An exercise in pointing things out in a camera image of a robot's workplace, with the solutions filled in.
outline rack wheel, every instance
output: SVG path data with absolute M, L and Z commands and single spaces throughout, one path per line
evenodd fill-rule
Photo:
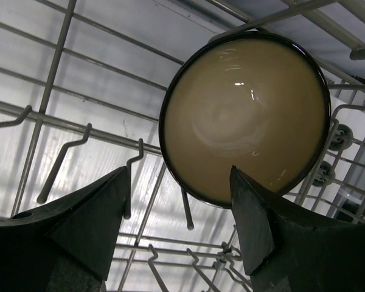
M 353 131 L 347 125 L 339 124 L 328 149 L 340 151 L 348 149 L 352 144 Z
M 331 184 L 331 179 L 335 178 L 335 172 L 332 168 L 333 167 L 330 163 L 327 161 L 322 161 L 312 185 L 314 187 L 323 187 Z

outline black bowl rim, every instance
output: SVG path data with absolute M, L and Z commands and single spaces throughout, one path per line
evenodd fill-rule
M 203 56 L 205 53 L 209 52 L 213 48 L 220 46 L 222 44 L 231 42 L 231 41 L 244 40 L 247 38 L 256 38 L 256 39 L 275 41 L 275 42 L 277 42 L 279 44 L 283 44 L 286 47 L 297 52 L 301 57 L 303 57 L 304 60 L 307 61 L 307 63 L 312 68 L 312 70 L 315 72 L 315 75 L 321 84 L 322 98 L 325 101 L 325 121 L 323 124 L 322 134 L 321 134 L 321 138 L 317 144 L 317 147 L 316 147 L 313 155 L 311 156 L 311 159 L 306 164 L 304 169 L 300 172 L 300 174 L 298 174 L 293 180 L 291 180 L 285 187 L 283 187 L 282 189 L 277 191 L 276 194 L 286 195 L 290 190 L 292 190 L 294 187 L 296 187 L 303 180 L 303 178 L 305 178 L 306 175 L 311 171 L 311 169 L 315 165 L 316 161 L 318 160 L 318 158 L 324 148 L 324 144 L 325 144 L 327 135 L 329 133 L 329 128 L 330 128 L 330 118 L 331 118 L 330 92 L 329 92 L 329 88 L 327 86 L 327 82 L 321 71 L 321 68 L 315 62 L 314 58 L 304 48 L 302 48 L 300 45 L 296 44 L 295 42 L 289 40 L 288 38 L 285 38 L 283 36 L 276 35 L 273 33 L 268 33 L 268 32 L 241 32 L 241 33 L 236 33 L 233 35 L 224 36 L 222 38 L 214 40 L 214 41 L 206 44 L 204 47 L 202 47 L 196 53 L 194 53 L 180 67 L 179 71 L 176 73 L 172 82 L 170 83 L 168 90 L 166 91 L 165 98 L 164 98 L 164 101 L 161 106 L 161 112 L 159 115 L 159 125 L 158 125 L 159 143 L 160 143 L 162 156 L 164 158 L 166 166 L 169 169 L 169 172 L 174 177 L 174 179 L 180 185 L 180 187 L 183 188 L 187 193 L 189 193 L 194 198 L 196 198 L 206 204 L 210 204 L 212 206 L 220 207 L 220 208 L 224 208 L 224 209 L 231 209 L 231 201 L 230 201 L 230 203 L 225 203 L 224 201 L 212 200 L 212 199 L 208 198 L 207 196 L 203 195 L 202 193 L 197 192 L 196 190 L 191 188 L 189 186 L 189 184 L 184 182 L 184 180 L 178 175 L 178 172 L 173 167 L 173 164 L 167 154 L 167 149 L 166 149 L 166 144 L 165 144 L 165 135 L 164 135 L 164 122 L 165 122 L 167 107 L 168 107 L 170 98 L 174 92 L 176 85 L 178 84 L 180 78 L 184 75 L 186 70 L 188 70 L 188 68 L 190 68 L 190 66 L 193 65 L 194 62 L 197 61 L 197 59 L 199 59 L 201 56 Z

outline wire rack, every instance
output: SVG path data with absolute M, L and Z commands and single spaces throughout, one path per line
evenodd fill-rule
M 272 30 L 302 15 L 365 59 L 365 43 L 317 10 L 336 1 L 281 1 L 289 8 L 260 19 L 234 1 L 0 1 L 0 218 L 85 186 L 143 148 L 105 288 L 250 291 L 228 210 L 189 198 L 195 229 L 186 229 L 190 209 L 162 161 L 156 124 L 179 66 L 225 30 Z M 365 23 L 365 1 L 341 5 Z M 314 169 L 286 197 L 365 222 L 365 84 L 315 57 L 333 95 L 332 127 Z

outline dishwasher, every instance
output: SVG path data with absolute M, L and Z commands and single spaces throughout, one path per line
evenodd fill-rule
M 365 223 L 365 0 L 0 1 L 0 218 L 40 206 L 67 142 L 81 141 L 61 161 L 47 202 L 142 148 L 106 291 L 160 291 L 148 266 L 154 251 L 170 291 L 210 292 L 211 284 L 252 291 L 240 258 L 230 265 L 221 257 L 239 253 L 231 211 L 181 195 L 158 141 L 159 111 L 178 69 L 211 38 L 245 23 L 303 46 L 330 89 L 335 129 L 310 174 L 284 197 Z

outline metal hook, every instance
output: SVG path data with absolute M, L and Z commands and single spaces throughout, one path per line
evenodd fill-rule
M 89 123 L 86 125 L 84 135 L 82 139 L 72 142 L 67 142 L 62 145 L 61 150 L 53 164 L 53 167 L 51 168 L 51 171 L 49 173 L 49 176 L 47 177 L 46 182 L 44 183 L 44 186 L 42 188 L 41 193 L 39 194 L 36 201 L 40 204 L 44 204 L 47 201 L 47 198 L 49 197 L 49 193 L 51 191 L 51 188 L 54 184 L 55 178 L 57 177 L 58 172 L 60 171 L 60 167 L 62 165 L 63 159 L 66 156 L 66 153 L 68 152 L 68 149 L 75 146 L 80 146 L 85 144 L 88 141 L 89 134 L 92 130 L 92 124 Z
M 155 250 L 155 248 L 153 247 L 153 245 L 148 245 L 148 248 L 149 250 L 151 250 L 151 252 L 153 253 L 153 257 L 150 257 L 148 260 L 147 260 L 147 263 L 151 269 L 151 271 L 153 272 L 154 274 L 154 277 L 156 278 L 157 280 L 157 283 L 159 285 L 159 287 L 161 288 L 161 291 L 162 292 L 169 292 L 168 288 L 166 288 L 165 286 L 165 283 L 164 281 L 162 280 L 161 276 L 159 275 L 156 267 L 154 266 L 154 260 L 158 259 L 158 253 L 157 251 Z
M 212 282 L 211 280 L 203 273 L 202 270 L 197 266 L 197 263 L 199 262 L 199 258 L 197 255 L 195 255 L 189 248 L 187 248 L 188 254 L 190 254 L 194 261 L 192 262 L 193 268 L 196 270 L 196 272 L 200 275 L 200 277 L 207 283 L 208 286 L 213 289 L 214 292 L 221 292 Z
M 0 128 L 7 128 L 20 125 L 21 123 L 23 123 L 23 121 L 26 119 L 29 113 L 31 113 L 31 111 L 32 111 L 32 106 L 27 105 L 22 111 L 22 113 L 15 120 L 0 122 Z
M 190 206 L 187 192 L 183 188 L 181 188 L 181 195 L 182 195 L 182 203 L 184 205 L 185 217 L 187 218 L 187 228 L 188 230 L 193 230 L 195 228 L 195 225 L 192 220 L 192 214 L 190 213 Z
M 236 274 L 244 283 L 248 285 L 248 287 L 251 287 L 251 281 L 245 278 L 240 272 L 237 271 L 237 269 L 234 268 L 234 261 L 226 254 L 222 254 L 223 258 L 230 262 L 230 270 Z
M 244 281 L 242 281 L 242 280 L 238 280 L 237 278 L 235 278 L 235 276 L 233 275 L 233 273 L 232 273 L 229 269 L 225 268 L 225 269 L 223 269 L 223 270 L 229 274 L 230 278 L 231 278 L 231 279 L 232 279 L 235 283 L 240 284 L 240 285 L 243 287 L 243 289 L 245 289 L 247 292 L 252 291 L 252 290 L 250 290 L 250 288 L 249 288 L 249 287 L 248 287 L 248 286 L 244 283 Z
M 130 179 L 130 186 L 129 186 L 130 192 L 129 192 L 129 196 L 127 197 L 127 200 L 126 200 L 126 206 L 125 206 L 125 210 L 124 210 L 124 214 L 123 214 L 124 219 L 131 218 L 131 165 L 134 162 L 140 161 L 144 157 L 144 140 L 142 138 L 138 140 L 138 150 L 139 150 L 139 155 L 130 158 L 126 162 L 126 167 L 128 170 L 128 177 Z

